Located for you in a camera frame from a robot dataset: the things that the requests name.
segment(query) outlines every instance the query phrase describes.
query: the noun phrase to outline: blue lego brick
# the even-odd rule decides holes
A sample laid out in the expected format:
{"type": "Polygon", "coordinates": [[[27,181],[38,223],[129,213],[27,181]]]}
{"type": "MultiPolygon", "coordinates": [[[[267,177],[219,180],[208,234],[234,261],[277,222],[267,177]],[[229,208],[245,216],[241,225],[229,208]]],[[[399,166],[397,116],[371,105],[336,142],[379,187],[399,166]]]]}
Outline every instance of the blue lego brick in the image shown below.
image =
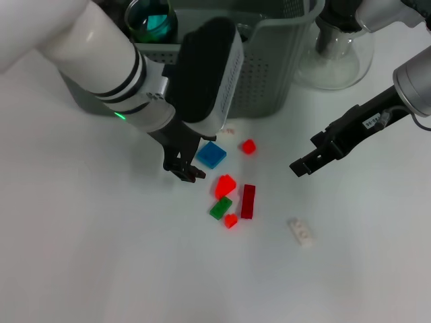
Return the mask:
{"type": "Polygon", "coordinates": [[[196,158],[202,164],[214,169],[226,157],[226,152],[211,141],[197,153],[196,158]]]}

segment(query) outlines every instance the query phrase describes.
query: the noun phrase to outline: lego brick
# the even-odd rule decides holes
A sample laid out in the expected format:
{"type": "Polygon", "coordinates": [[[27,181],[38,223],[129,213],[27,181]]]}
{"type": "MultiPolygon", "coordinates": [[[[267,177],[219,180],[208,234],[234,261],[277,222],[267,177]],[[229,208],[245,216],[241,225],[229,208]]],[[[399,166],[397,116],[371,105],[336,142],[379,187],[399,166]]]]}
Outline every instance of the lego brick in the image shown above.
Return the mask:
{"type": "Polygon", "coordinates": [[[255,204],[256,186],[244,185],[244,194],[242,196],[241,218],[252,219],[255,204]]]}
{"type": "Polygon", "coordinates": [[[295,238],[298,240],[299,244],[302,247],[311,247],[312,246],[312,237],[310,230],[307,228],[306,224],[298,219],[292,219],[289,221],[290,229],[292,233],[295,235],[295,238]]]}
{"type": "Polygon", "coordinates": [[[236,188],[235,180],[229,175],[223,175],[220,177],[215,188],[215,198],[220,200],[223,196],[228,195],[236,188]]]}
{"type": "Polygon", "coordinates": [[[216,205],[214,205],[209,214],[211,214],[217,220],[220,220],[231,205],[232,201],[227,197],[223,197],[220,201],[217,202],[216,205]]]}
{"type": "Polygon", "coordinates": [[[215,143],[209,142],[197,153],[196,158],[202,164],[214,169],[226,157],[227,153],[215,143]]]}
{"type": "Polygon", "coordinates": [[[230,229],[238,223],[238,217],[235,214],[228,214],[224,217],[224,225],[230,229]]]}
{"type": "Polygon", "coordinates": [[[247,141],[245,141],[242,144],[242,151],[247,154],[247,155],[251,155],[252,153],[254,153],[256,151],[256,144],[253,140],[249,139],[247,141]]]}

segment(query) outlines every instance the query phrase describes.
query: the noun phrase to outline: glass beaker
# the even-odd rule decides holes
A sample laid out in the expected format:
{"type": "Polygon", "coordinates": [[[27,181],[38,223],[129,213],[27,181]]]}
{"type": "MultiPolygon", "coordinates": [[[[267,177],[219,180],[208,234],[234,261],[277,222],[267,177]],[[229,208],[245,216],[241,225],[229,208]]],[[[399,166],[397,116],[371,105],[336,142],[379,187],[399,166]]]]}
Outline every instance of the glass beaker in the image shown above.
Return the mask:
{"type": "Polygon", "coordinates": [[[174,41],[178,20],[169,0],[133,0],[125,22],[136,42],[167,44],[174,41]]]}
{"type": "Polygon", "coordinates": [[[311,26],[296,81],[317,89],[345,89],[357,84],[371,66],[374,55],[372,34],[349,34],[323,23],[319,27],[311,26]]]}

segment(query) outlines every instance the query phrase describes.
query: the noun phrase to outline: red lego brick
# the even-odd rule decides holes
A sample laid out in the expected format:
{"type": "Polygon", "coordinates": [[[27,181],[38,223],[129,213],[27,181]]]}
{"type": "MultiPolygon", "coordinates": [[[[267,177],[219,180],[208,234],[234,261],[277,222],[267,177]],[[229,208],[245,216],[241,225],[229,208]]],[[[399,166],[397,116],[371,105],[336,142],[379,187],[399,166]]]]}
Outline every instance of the red lego brick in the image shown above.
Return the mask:
{"type": "Polygon", "coordinates": [[[242,196],[241,218],[252,219],[255,204],[256,186],[244,185],[244,194],[242,196]]]}
{"type": "Polygon", "coordinates": [[[242,151],[247,155],[251,155],[256,151],[256,144],[253,140],[249,139],[245,143],[242,144],[242,151]]]}
{"type": "Polygon", "coordinates": [[[230,229],[238,223],[238,217],[235,214],[228,214],[224,217],[224,225],[230,229]]]}
{"type": "Polygon", "coordinates": [[[215,198],[220,200],[223,196],[226,196],[236,188],[236,182],[229,175],[223,175],[220,177],[215,188],[215,198]]]}

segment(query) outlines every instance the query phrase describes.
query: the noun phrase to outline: green lego brick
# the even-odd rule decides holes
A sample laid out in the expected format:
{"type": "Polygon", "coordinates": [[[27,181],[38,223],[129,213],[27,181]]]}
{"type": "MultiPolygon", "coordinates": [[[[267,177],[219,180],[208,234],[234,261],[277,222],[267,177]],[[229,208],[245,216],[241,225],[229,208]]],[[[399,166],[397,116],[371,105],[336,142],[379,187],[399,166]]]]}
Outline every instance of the green lego brick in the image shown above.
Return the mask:
{"type": "Polygon", "coordinates": [[[217,220],[220,220],[231,205],[232,201],[227,197],[223,197],[216,205],[214,205],[209,214],[211,214],[217,220]]]}

